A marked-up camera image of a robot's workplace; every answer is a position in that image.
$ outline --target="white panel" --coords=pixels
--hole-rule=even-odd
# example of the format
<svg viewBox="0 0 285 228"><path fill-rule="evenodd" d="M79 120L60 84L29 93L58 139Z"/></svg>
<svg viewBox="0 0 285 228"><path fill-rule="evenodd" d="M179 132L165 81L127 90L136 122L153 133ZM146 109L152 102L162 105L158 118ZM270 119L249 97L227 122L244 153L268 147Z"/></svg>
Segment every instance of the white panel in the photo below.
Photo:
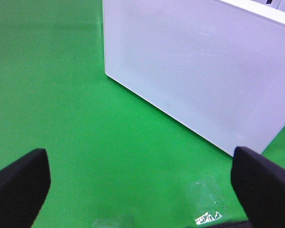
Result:
<svg viewBox="0 0 285 228"><path fill-rule="evenodd" d="M217 0L104 0L104 22L106 73L230 155L285 125L285 25Z"/></svg>

